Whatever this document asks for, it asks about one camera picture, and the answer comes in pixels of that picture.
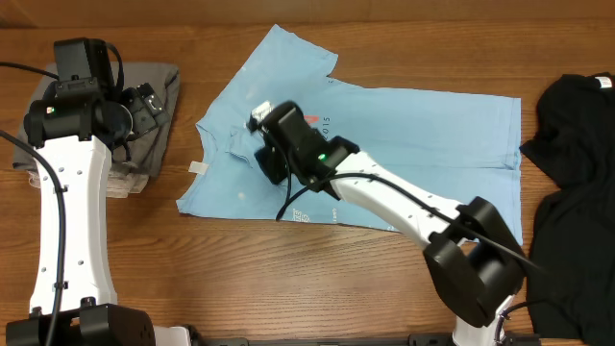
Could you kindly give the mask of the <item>light blue printed t-shirt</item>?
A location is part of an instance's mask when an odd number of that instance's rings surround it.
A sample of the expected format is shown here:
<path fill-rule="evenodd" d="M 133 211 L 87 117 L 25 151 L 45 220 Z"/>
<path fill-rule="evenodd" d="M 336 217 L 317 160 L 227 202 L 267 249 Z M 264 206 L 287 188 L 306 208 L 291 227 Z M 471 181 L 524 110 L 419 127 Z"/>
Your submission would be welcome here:
<path fill-rule="evenodd" d="M 273 27 L 213 101 L 197 130 L 206 171 L 179 199 L 201 217 L 342 223 L 381 229 L 373 213 L 296 178 L 273 184 L 256 160 L 262 137 L 247 130 L 252 109 L 291 100 L 325 137 L 342 136 L 406 181 L 439 196 L 492 203 L 523 235 L 519 99 L 406 88 L 366 88 L 332 76 L 337 56 Z"/>

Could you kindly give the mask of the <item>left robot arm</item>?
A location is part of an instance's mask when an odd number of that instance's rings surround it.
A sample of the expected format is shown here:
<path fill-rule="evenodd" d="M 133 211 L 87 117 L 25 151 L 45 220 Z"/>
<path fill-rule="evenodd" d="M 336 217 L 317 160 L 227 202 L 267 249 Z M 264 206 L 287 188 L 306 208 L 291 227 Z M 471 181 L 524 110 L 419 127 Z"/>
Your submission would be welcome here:
<path fill-rule="evenodd" d="M 107 251 L 106 196 L 112 151 L 170 119 L 148 84 L 124 86 L 115 47 L 101 39 L 54 44 L 57 71 L 24 117 L 21 141 L 40 178 L 38 273 L 26 319 L 9 345 L 158 345 L 146 312 L 120 307 Z"/>

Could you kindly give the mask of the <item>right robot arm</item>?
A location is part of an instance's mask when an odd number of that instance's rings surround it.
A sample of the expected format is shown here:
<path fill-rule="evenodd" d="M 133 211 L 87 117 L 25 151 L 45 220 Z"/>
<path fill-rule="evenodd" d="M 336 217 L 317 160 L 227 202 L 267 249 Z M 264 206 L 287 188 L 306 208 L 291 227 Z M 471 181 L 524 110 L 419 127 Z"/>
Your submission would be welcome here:
<path fill-rule="evenodd" d="M 290 206 L 308 191 L 362 207 L 421 248 L 436 293 L 455 314 L 450 334 L 416 335 L 411 343 L 514 345 L 504 331 L 529 261 L 497 209 L 440 197 L 389 172 L 352 141 L 325 138 L 299 106 L 264 102 L 251 111 L 250 132 L 262 134 L 257 162 L 272 184 L 299 181 Z"/>

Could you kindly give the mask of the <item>folded grey trousers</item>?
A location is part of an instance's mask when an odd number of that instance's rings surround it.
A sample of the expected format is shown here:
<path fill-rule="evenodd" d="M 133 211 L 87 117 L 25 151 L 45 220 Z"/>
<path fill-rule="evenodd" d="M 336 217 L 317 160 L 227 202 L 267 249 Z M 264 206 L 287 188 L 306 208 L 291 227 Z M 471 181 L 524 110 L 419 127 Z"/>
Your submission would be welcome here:
<path fill-rule="evenodd" d="M 122 104 L 133 115 L 127 143 L 112 151 L 111 172 L 157 177 L 180 91 L 180 69 L 163 62 L 123 65 Z"/>

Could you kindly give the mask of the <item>folded beige garment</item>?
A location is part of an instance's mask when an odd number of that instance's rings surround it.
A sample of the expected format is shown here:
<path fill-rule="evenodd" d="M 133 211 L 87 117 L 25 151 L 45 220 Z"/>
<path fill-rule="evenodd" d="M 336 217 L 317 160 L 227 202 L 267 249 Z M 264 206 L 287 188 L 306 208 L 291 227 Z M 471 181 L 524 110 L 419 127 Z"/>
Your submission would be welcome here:
<path fill-rule="evenodd" d="M 107 184 L 107 196 L 127 198 L 130 194 L 141 193 L 148 181 L 149 176 L 147 175 L 111 171 Z"/>

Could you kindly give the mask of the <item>black garment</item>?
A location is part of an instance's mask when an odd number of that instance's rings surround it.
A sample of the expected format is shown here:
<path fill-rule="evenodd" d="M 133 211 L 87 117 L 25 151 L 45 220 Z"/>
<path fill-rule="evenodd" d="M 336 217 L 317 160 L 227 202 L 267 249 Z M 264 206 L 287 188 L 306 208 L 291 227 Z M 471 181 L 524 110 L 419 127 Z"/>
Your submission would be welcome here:
<path fill-rule="evenodd" d="M 539 204 L 528 280 L 536 333 L 614 342 L 614 76 L 563 75 L 536 106 L 521 152 L 558 187 Z"/>

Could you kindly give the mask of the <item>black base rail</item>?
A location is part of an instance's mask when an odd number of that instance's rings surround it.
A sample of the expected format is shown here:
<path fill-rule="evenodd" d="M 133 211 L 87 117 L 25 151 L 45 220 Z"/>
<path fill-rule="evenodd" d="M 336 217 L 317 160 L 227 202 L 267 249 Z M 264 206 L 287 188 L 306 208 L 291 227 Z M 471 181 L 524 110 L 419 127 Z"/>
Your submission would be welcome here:
<path fill-rule="evenodd" d="M 341 338 L 295 340 L 203 339 L 203 346 L 454 346 L 450 334 L 415 334 L 402 338 Z"/>

